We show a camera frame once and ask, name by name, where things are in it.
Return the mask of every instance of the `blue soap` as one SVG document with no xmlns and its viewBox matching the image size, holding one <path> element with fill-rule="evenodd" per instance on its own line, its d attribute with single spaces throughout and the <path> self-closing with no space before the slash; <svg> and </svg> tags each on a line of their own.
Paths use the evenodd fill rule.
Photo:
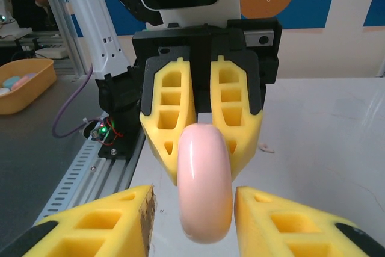
<svg viewBox="0 0 385 257">
<path fill-rule="evenodd" d="M 6 81 L 4 81 L 3 83 L 2 83 L 2 87 L 3 88 L 7 88 L 7 89 L 11 89 L 12 88 L 12 86 L 16 83 L 16 82 L 18 82 L 18 81 L 20 81 L 20 77 L 19 76 L 14 76 L 14 77 L 12 77 L 12 78 L 8 78 Z"/>
</svg>

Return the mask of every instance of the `pink soap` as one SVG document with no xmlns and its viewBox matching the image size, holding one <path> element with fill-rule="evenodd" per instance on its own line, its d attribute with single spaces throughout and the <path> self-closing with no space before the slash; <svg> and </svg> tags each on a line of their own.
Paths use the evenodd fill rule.
<svg viewBox="0 0 385 257">
<path fill-rule="evenodd" d="M 15 82 L 15 84 L 12 85 L 11 90 L 17 90 L 19 87 L 21 87 L 28 81 L 29 81 L 29 77 L 27 75 L 23 76 L 19 81 Z"/>
<path fill-rule="evenodd" d="M 196 123 L 183 130 L 177 186 L 187 237 L 205 244 L 223 239 L 232 222 L 233 192 L 229 154 L 215 126 Z"/>
</svg>

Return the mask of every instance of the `orange tray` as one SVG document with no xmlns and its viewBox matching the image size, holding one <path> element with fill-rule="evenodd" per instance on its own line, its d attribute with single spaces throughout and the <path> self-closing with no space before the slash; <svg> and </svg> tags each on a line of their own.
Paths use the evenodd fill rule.
<svg viewBox="0 0 385 257">
<path fill-rule="evenodd" d="M 16 60 L 0 67 L 0 87 L 8 78 L 23 77 L 29 73 L 36 73 L 17 90 L 0 96 L 0 115 L 17 113 L 35 99 L 56 81 L 54 61 L 50 59 Z"/>
</svg>

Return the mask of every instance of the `yellow foam pad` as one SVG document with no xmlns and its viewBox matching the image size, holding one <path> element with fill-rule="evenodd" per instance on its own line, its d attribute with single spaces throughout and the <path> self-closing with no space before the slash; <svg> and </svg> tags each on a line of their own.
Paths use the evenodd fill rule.
<svg viewBox="0 0 385 257">
<path fill-rule="evenodd" d="M 212 124 L 227 143 L 234 180 L 256 153 L 263 112 L 250 113 L 246 72 L 232 61 L 218 56 L 210 82 Z"/>
<path fill-rule="evenodd" d="M 156 210 L 144 185 L 51 215 L 58 225 L 24 257 L 145 257 Z"/>
<path fill-rule="evenodd" d="M 190 63 L 178 58 L 155 74 L 151 115 L 140 114 L 152 153 L 176 185 L 177 151 L 183 129 L 196 122 Z"/>
<path fill-rule="evenodd" d="M 334 224 L 348 220 L 250 187 L 235 194 L 241 257 L 366 256 Z"/>
</svg>

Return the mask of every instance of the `white tabletop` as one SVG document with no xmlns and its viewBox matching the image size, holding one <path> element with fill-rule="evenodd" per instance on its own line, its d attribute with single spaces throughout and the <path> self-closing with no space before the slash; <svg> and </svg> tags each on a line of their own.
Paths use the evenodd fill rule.
<svg viewBox="0 0 385 257">
<path fill-rule="evenodd" d="M 286 79 L 269 85 L 258 151 L 234 181 L 350 219 L 385 245 L 385 79 Z M 210 115 L 199 121 L 210 121 Z M 158 200 L 150 256 L 239 256 L 235 224 L 195 244 L 179 222 L 177 188 L 146 142 L 131 186 Z"/>
</svg>

